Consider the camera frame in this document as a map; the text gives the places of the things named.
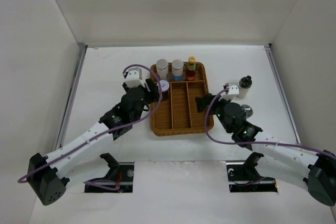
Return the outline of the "white shaker silver cap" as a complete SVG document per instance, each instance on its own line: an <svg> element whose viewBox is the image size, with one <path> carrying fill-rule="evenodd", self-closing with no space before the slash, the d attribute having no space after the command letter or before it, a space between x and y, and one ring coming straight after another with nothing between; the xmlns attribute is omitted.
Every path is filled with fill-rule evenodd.
<svg viewBox="0 0 336 224"><path fill-rule="evenodd" d="M247 104L242 104L241 108L245 111L246 113L246 118L249 118L253 115L253 109L251 108L251 106L247 105Z"/></svg>

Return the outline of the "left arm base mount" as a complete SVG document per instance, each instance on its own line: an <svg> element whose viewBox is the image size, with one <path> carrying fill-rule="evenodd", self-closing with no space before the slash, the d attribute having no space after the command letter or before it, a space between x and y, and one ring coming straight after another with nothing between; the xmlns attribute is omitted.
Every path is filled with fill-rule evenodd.
<svg viewBox="0 0 336 224"><path fill-rule="evenodd" d="M119 163L111 154L100 155L108 166L103 177L91 179L85 184L85 193L132 193L135 163Z"/></svg>

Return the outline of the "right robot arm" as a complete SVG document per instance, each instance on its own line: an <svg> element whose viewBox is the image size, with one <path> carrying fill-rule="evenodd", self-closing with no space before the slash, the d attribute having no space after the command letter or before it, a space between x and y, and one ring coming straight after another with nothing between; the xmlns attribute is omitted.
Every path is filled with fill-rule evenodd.
<svg viewBox="0 0 336 224"><path fill-rule="evenodd" d="M248 122L238 103L206 94L195 99L197 111L215 115L232 136L231 145L251 151L244 163L244 175L251 180L271 177L307 191L315 200L335 206L335 154L276 139Z"/></svg>

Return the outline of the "red sauce bottle yellow cap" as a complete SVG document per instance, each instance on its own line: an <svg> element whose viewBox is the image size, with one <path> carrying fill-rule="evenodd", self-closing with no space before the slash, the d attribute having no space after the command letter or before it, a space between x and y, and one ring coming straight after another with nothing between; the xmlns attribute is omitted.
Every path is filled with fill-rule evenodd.
<svg viewBox="0 0 336 224"><path fill-rule="evenodd" d="M186 79L188 81L193 81L196 75L196 59L194 56L188 58L188 63L186 65Z"/></svg>

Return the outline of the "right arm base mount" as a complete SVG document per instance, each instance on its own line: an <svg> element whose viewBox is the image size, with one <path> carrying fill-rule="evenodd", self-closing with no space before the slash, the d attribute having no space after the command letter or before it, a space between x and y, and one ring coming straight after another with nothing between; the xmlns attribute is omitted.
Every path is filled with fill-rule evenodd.
<svg viewBox="0 0 336 224"><path fill-rule="evenodd" d="M245 161L226 162L231 193L278 192L275 179L260 176L256 170L257 162L263 156L263 154L253 152Z"/></svg>

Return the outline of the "white bottle black cap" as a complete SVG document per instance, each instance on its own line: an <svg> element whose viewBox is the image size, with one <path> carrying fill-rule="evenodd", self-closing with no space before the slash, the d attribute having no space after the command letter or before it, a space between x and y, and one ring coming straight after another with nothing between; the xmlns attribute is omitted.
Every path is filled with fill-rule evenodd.
<svg viewBox="0 0 336 224"><path fill-rule="evenodd" d="M242 77L239 81L239 98L244 98L252 86L251 76Z"/></svg>

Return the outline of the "red label jar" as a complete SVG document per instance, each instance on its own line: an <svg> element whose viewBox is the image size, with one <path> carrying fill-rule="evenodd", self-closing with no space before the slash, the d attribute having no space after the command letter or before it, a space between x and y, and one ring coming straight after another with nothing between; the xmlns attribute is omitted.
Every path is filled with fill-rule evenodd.
<svg viewBox="0 0 336 224"><path fill-rule="evenodd" d="M168 99L170 96L170 83L166 80L160 80L157 87L158 92L161 92L162 101Z"/></svg>

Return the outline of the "purple label spice jar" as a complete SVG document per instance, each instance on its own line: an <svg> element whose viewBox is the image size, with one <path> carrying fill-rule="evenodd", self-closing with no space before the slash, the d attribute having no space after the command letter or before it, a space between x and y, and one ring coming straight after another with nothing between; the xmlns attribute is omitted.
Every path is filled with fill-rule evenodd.
<svg viewBox="0 0 336 224"><path fill-rule="evenodd" d="M160 80L169 80L169 64L165 59L156 62L156 72Z"/></svg>

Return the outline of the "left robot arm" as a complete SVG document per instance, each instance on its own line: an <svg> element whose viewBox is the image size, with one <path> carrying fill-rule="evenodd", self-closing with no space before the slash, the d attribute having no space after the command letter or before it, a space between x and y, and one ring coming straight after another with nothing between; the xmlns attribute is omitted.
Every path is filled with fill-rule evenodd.
<svg viewBox="0 0 336 224"><path fill-rule="evenodd" d="M145 118L150 104L159 104L162 89L151 79L126 81L121 101L106 112L90 129L69 144L46 155L29 159L26 181L44 206L55 203L76 184L90 186L113 181L118 162L105 149Z"/></svg>

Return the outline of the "blue label spice jar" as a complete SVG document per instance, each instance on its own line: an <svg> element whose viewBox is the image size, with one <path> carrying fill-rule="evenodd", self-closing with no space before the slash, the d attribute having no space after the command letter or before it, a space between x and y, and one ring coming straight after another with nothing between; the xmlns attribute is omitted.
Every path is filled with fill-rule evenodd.
<svg viewBox="0 0 336 224"><path fill-rule="evenodd" d="M184 71L184 62L178 59L174 60L172 62L172 80L182 81L183 71Z"/></svg>

